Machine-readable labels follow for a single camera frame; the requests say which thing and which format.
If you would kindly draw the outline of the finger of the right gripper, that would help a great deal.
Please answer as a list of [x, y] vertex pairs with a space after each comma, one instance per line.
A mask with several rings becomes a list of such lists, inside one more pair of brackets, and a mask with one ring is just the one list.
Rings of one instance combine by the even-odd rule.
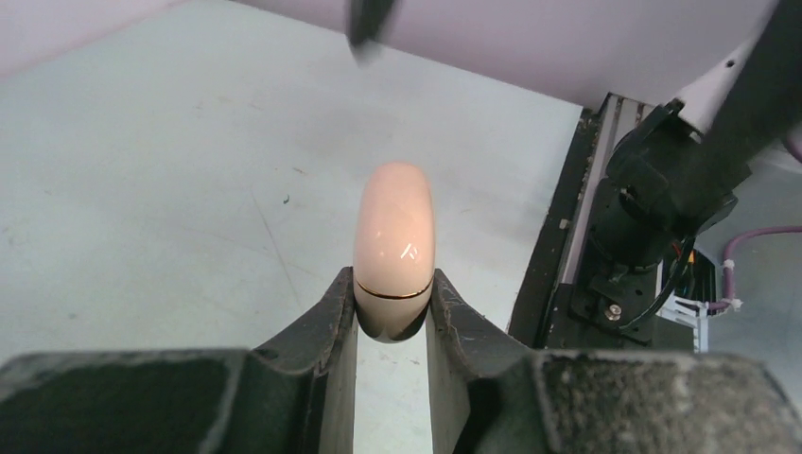
[[386, 28], [401, 4], [398, 0], [350, 0], [346, 2], [346, 39], [357, 63], [366, 62], [381, 46]]

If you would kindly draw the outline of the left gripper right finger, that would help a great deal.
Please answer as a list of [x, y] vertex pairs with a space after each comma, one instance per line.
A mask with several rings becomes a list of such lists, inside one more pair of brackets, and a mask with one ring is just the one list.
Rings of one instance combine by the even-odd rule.
[[426, 320], [437, 453], [797, 453], [801, 420], [759, 363], [533, 350], [435, 271]]

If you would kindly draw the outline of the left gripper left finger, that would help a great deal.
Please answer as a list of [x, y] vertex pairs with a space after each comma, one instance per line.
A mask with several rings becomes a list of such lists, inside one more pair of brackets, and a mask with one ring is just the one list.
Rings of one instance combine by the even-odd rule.
[[353, 273], [253, 349], [40, 353], [1, 369], [5, 453], [349, 453]]

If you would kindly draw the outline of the beige earbud charging case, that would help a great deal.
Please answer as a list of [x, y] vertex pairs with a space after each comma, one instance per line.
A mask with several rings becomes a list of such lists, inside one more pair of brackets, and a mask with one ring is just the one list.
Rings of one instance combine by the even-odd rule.
[[413, 337], [426, 317], [436, 256], [430, 184], [419, 167], [378, 167], [360, 201], [353, 280], [357, 317], [384, 343]]

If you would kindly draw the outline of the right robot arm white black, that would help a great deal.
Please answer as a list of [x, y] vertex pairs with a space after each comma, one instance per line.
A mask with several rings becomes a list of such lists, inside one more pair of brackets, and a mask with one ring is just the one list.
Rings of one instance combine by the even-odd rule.
[[[726, 218], [749, 162], [801, 122], [801, 1], [776, 1], [707, 101], [678, 95], [643, 115], [607, 96], [583, 110], [515, 300], [508, 334], [537, 349], [654, 345], [696, 238]], [[382, 166], [362, 199], [354, 262], [359, 323], [405, 341], [433, 306], [433, 208], [415, 166]]]

